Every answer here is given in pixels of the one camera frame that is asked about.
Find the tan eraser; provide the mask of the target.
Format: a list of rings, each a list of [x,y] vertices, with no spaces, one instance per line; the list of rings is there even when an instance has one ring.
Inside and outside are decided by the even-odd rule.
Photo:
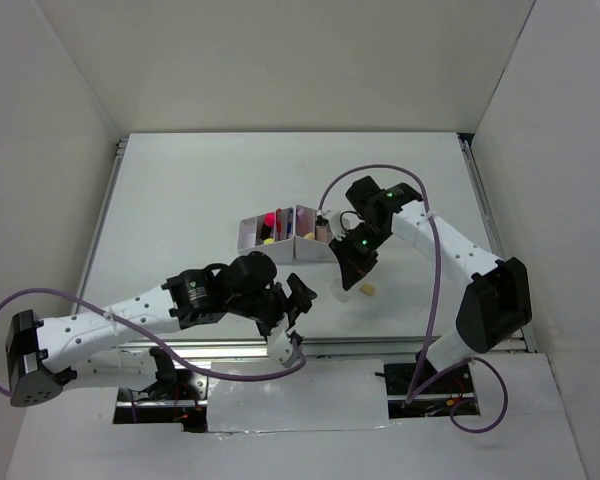
[[[360,291],[368,296],[373,296],[375,294],[375,288],[370,284],[363,284],[360,287]]]

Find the blue gel pen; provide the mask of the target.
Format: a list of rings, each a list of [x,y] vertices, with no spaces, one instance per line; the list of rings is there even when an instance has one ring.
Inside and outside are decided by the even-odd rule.
[[[295,210],[290,208],[287,214],[287,227],[286,234],[288,239],[292,239],[294,236],[294,228],[295,228]]]

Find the red pen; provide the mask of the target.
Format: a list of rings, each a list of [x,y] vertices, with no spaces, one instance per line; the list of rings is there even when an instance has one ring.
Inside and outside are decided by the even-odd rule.
[[[280,209],[280,208],[276,209],[276,212],[275,212],[275,220],[276,220],[275,240],[276,241],[282,240],[282,234],[283,234],[282,214],[283,214],[282,209]]]

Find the black pink highlighter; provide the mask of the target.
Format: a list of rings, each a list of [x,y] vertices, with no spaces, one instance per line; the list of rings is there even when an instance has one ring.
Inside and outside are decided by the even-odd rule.
[[[276,223],[275,213],[274,212],[266,213],[263,218],[263,222],[262,222],[262,226],[261,226],[261,230],[260,230],[260,239],[261,240],[265,241],[265,240],[273,237],[275,223]]]

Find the clear tape roll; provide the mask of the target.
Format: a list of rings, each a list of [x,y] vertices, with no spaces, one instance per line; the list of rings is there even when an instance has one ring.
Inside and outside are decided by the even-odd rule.
[[[330,285],[332,296],[339,302],[346,303],[351,299],[352,293],[350,290],[345,290],[342,286],[340,278],[336,278]]]

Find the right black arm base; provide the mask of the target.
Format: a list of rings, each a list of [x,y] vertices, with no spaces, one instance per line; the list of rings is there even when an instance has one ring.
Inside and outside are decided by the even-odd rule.
[[[416,383],[418,393],[408,402],[406,397],[415,371],[416,361],[413,360],[384,363],[374,373],[385,388],[390,420],[448,417],[453,408],[459,416],[479,414],[474,383],[467,365],[434,381],[431,381],[434,370],[425,366]]]

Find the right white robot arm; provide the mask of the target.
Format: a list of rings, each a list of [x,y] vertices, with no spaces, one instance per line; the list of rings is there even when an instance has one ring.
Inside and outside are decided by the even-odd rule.
[[[434,263],[434,281],[443,278],[462,292],[453,326],[421,351],[416,379],[428,392],[451,379],[450,366],[485,354],[532,319],[528,273],[517,258],[503,260],[470,241],[425,204],[405,183],[382,189],[369,176],[346,192],[359,222],[344,224],[340,211],[320,211],[333,238],[329,243],[340,267],[338,286],[346,292],[359,284],[378,261],[390,237],[407,242]]]

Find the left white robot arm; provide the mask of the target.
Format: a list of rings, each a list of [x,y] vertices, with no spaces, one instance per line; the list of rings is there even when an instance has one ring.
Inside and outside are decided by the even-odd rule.
[[[306,363],[295,324],[317,295],[296,274],[285,284],[276,275],[269,256],[251,252],[230,264],[185,270],[107,307],[79,300],[81,312],[64,317],[42,318],[31,310],[18,313],[6,341],[9,402],[33,407],[64,390],[93,387],[121,387],[164,399],[176,390],[179,367],[240,383],[290,376]],[[247,375],[204,369],[161,338],[215,325],[228,314],[255,323],[268,358],[281,370]]]

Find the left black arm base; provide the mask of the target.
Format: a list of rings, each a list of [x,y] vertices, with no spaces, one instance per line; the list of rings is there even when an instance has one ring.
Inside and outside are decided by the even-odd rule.
[[[162,349],[152,347],[151,382],[140,390],[119,389],[113,416],[117,425],[179,424],[184,432],[208,431],[209,378],[177,367]]]

